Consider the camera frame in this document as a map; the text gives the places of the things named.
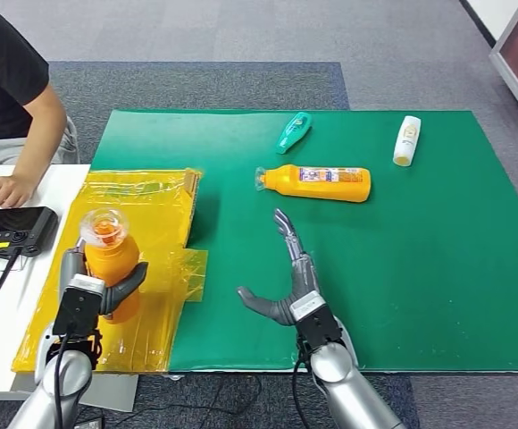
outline yellow plastic sheet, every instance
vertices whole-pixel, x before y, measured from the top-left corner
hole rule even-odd
[[[184,302],[201,299],[207,252],[184,248],[191,226],[199,172],[134,171],[90,172],[71,205],[48,277],[13,361],[15,372],[35,369],[35,357],[45,328],[58,308],[58,282],[63,253],[79,237],[86,213],[116,207],[129,221],[129,233],[148,261],[140,288],[140,309],[122,324],[101,317],[103,353],[98,371],[147,373],[166,371]]]

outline yellow plastic bottle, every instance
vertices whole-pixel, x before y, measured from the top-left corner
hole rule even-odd
[[[131,273],[138,264],[140,250],[128,234],[128,223],[121,212],[101,208],[85,215],[80,223],[85,240],[85,256],[91,275],[111,288]],[[107,322],[120,324],[135,315],[140,307],[140,292],[134,290],[122,301]]]
[[[370,193],[370,172],[365,168],[297,167],[283,165],[274,170],[259,167],[257,190],[273,189],[282,195],[337,199],[362,203]]]

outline antenna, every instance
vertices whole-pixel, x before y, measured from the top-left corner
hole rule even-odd
[[[9,260],[7,261],[7,265],[5,267],[0,277],[0,290],[2,287],[3,287],[3,283],[5,283],[5,280],[7,279],[7,276],[9,275],[11,268],[13,268],[13,265],[15,263],[15,261],[19,257],[19,255],[21,254],[21,250],[22,248],[15,248],[15,251],[13,253],[13,255],[11,255]]]

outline black controller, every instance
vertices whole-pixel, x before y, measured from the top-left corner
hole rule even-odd
[[[36,257],[49,244],[58,221],[48,207],[2,209],[0,257]]]

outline robotic arm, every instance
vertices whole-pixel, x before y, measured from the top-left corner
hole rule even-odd
[[[42,333],[37,350],[36,389],[8,429],[73,428],[79,402],[91,385],[92,371],[102,352],[98,316],[112,313],[138,289],[147,269],[148,263],[140,263],[128,277],[107,289],[104,282],[86,275],[81,249],[66,251],[61,266],[58,313]],[[56,338],[61,340],[60,345]]]
[[[279,324],[294,325],[300,359],[304,358],[340,429],[405,429],[359,371],[350,337],[320,295],[313,260],[303,250],[291,221],[276,209],[275,222],[291,256],[293,288],[280,301],[238,288],[244,305]]]

